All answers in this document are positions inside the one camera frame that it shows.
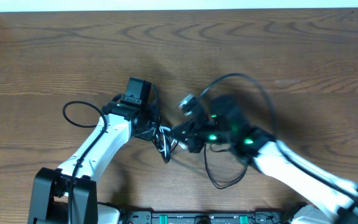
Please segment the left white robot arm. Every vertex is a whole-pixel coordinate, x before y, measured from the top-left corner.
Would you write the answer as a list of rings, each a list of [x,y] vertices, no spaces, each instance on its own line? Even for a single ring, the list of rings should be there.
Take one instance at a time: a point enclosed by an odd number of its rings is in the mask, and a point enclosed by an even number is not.
[[[125,93],[97,108],[98,123],[78,150],[56,169],[41,168],[34,178],[29,223],[120,223],[118,208],[99,203],[97,184],[130,138],[153,140],[158,126],[154,84],[130,78]]]

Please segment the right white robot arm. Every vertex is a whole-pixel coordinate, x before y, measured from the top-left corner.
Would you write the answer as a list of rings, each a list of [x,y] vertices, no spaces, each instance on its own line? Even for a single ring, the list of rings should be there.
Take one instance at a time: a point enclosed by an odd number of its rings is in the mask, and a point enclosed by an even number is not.
[[[302,215],[300,220],[358,223],[358,184],[312,164],[275,135],[251,125],[233,97],[215,98],[209,113],[194,95],[181,100],[179,107],[189,120],[175,126],[172,136],[191,153],[207,144],[227,144],[245,166],[279,180],[315,206],[313,216]]]

